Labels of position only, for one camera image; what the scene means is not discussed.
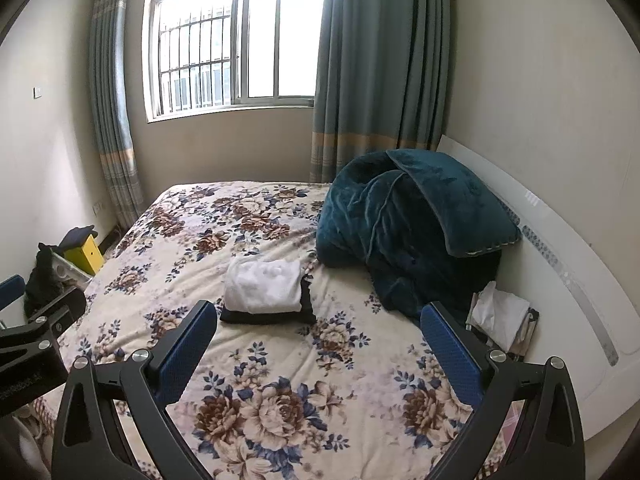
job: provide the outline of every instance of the headboard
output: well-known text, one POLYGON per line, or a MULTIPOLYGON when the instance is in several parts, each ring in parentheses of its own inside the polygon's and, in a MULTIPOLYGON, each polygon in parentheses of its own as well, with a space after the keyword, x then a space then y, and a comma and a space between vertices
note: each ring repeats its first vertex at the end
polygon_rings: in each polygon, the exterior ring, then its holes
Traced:
POLYGON ((449 137, 438 151, 472 170, 513 212, 523 236, 502 250, 498 288, 540 311, 527 361, 564 359, 587 440, 640 399, 640 316, 597 254, 539 197, 449 137))

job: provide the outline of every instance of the curtain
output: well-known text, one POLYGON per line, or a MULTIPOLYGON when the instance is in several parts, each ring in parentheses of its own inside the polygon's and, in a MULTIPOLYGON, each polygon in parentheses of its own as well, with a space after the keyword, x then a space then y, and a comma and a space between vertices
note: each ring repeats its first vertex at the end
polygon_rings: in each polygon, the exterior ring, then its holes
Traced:
POLYGON ((437 147, 449 28, 449 0, 324 0, 312 182, 367 152, 437 147))
POLYGON ((127 0, 95 0, 89 38, 89 86, 100 162, 118 222, 129 228, 144 211, 124 87, 127 0))

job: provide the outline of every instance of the blue textured pad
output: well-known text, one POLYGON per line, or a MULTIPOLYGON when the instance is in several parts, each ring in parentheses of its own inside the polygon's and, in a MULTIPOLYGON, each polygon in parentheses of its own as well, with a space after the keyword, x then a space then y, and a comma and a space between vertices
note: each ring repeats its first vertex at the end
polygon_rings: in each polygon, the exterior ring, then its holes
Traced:
POLYGON ((207 301, 206 307, 174 343, 171 353, 158 370, 158 389, 154 393, 158 405, 166 406, 180 400, 193 371, 216 333, 217 326, 216 307, 207 301))
POLYGON ((0 283, 0 310, 13 303, 24 294, 24 280, 18 276, 10 277, 0 283))
POLYGON ((483 396, 480 369, 431 304, 422 309, 420 330, 460 401, 478 407, 483 396))

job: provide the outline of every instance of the beige wall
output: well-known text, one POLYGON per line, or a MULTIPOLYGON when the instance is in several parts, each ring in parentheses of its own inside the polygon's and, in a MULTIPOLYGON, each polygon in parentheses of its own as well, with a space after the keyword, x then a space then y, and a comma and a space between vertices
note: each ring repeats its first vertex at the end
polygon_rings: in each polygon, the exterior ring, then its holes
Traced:
MULTIPOLYGON (((31 0, 0 46, 0 281, 29 277, 38 242, 57 244, 88 224, 103 237, 115 225, 88 95, 92 6, 31 0)), ((0 317, 19 324, 20 305, 0 317)))
MULTIPOLYGON (((455 0, 447 135, 562 216, 640 310, 640 53, 605 0, 455 0)), ((640 405, 587 443, 597 478, 640 405)))
POLYGON ((173 184, 307 181, 311 108, 229 110, 147 123, 142 83, 145 0, 127 1, 127 108, 147 202, 173 184))

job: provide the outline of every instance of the bedsheet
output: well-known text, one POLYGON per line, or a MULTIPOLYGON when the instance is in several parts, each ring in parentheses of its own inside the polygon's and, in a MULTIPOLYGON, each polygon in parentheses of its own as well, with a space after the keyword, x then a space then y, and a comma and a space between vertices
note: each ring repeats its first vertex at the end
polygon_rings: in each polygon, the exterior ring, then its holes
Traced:
MULTIPOLYGON (((198 300, 223 304, 236 254, 303 261, 318 322, 218 330, 169 416, 216 480, 423 479, 460 432, 459 402, 418 328, 388 312, 363 268, 318 264, 327 185, 175 186, 122 239, 60 338, 67 367, 151 348, 198 300)), ((52 428, 63 387, 37 400, 52 428)), ((160 478, 123 401, 140 467, 160 478)), ((504 453, 500 434, 481 476, 504 453)))

